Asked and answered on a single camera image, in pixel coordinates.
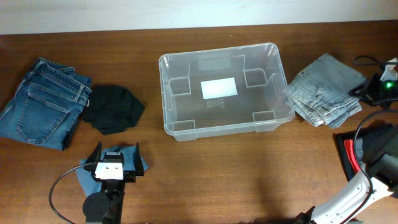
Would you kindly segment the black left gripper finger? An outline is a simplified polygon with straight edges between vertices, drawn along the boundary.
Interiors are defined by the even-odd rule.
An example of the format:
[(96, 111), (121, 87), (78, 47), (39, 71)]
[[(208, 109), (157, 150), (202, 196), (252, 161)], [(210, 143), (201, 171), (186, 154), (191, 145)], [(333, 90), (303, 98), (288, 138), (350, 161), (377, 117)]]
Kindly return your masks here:
[(144, 173), (144, 166), (141, 159), (141, 153), (139, 150), (139, 143), (136, 142), (135, 146), (135, 153), (134, 153), (134, 168), (136, 173)]
[(102, 151), (102, 143), (101, 141), (98, 142), (94, 151), (90, 154), (90, 156), (86, 159), (85, 164), (99, 162), (101, 158), (101, 151)]

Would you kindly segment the small blue denim cloth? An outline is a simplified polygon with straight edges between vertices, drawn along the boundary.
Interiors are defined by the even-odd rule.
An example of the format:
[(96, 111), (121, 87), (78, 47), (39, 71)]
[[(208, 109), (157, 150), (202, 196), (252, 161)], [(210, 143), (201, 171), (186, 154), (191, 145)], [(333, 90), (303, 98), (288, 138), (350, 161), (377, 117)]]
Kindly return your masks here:
[[(135, 146), (114, 146), (101, 151), (101, 158), (104, 158), (104, 155), (107, 152), (120, 152), (124, 154), (124, 166), (123, 171), (126, 171), (131, 174), (131, 172), (135, 171), (134, 168), (134, 153)], [(79, 183), (88, 197), (89, 195), (99, 192), (101, 190), (101, 182), (95, 181), (92, 178), (91, 172), (85, 170), (84, 168), (79, 168), (76, 170), (76, 175), (78, 177)]]

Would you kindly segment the light blue jeans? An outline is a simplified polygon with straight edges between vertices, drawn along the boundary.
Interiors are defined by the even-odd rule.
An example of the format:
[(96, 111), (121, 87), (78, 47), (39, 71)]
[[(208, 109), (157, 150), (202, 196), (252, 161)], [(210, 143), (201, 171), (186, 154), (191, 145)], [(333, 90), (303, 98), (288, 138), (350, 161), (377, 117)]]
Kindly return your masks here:
[(289, 84), (294, 110), (312, 126), (341, 126), (362, 110), (349, 91), (365, 81), (355, 69), (323, 54), (299, 72)]

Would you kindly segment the black red grey garment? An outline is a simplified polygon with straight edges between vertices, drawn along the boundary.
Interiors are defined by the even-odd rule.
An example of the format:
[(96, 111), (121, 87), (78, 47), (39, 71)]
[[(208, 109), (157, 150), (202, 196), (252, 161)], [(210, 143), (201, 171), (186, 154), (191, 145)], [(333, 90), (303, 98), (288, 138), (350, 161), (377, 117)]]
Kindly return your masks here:
[(350, 181), (360, 170), (359, 166), (365, 166), (362, 158), (364, 153), (369, 149), (370, 144), (391, 128), (391, 124), (383, 124), (381, 126), (361, 129), (355, 144), (353, 143), (355, 131), (333, 135), (347, 181)]

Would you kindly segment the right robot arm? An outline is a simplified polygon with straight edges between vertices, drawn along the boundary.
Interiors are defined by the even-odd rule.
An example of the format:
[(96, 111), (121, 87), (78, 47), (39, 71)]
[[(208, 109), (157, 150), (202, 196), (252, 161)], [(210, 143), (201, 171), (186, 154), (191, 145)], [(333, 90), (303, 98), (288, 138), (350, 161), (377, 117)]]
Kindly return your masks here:
[(397, 126), (373, 142), (362, 157), (359, 171), (332, 199), (306, 213), (295, 223), (348, 223), (372, 203), (397, 192)]

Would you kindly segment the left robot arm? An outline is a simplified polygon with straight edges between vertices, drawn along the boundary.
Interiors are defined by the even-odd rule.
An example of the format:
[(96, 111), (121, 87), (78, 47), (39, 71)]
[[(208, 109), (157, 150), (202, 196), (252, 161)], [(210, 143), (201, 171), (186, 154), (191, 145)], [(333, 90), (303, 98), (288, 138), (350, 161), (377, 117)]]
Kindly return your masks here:
[(108, 151), (101, 153), (99, 142), (84, 163), (90, 178), (100, 184), (99, 192), (87, 196), (83, 203), (86, 223), (121, 223), (125, 185), (144, 176), (145, 168), (139, 144), (132, 152)]

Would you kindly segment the black folded garment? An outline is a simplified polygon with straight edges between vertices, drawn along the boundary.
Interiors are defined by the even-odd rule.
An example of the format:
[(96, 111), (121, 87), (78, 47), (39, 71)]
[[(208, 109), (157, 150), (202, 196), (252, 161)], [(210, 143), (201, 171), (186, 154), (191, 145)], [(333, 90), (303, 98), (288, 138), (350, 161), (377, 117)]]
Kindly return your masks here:
[(101, 134), (109, 135), (133, 128), (144, 109), (144, 104), (127, 88), (118, 85), (97, 85), (81, 118)]

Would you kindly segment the dark blue folded jeans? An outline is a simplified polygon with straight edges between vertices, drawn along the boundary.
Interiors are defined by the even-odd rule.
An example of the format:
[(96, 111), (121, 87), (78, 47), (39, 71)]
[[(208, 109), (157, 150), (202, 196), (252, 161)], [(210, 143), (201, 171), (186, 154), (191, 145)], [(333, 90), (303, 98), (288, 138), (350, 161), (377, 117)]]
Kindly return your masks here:
[(1, 137), (64, 150), (89, 103), (92, 79), (40, 57), (1, 112)]

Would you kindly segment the clear plastic storage bin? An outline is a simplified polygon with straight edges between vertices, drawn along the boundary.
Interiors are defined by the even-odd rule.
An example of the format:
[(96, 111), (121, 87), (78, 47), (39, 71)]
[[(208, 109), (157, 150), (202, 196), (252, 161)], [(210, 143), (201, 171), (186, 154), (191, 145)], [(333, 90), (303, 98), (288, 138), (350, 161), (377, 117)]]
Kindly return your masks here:
[(176, 141), (273, 131), (293, 120), (276, 44), (164, 54), (163, 127)]

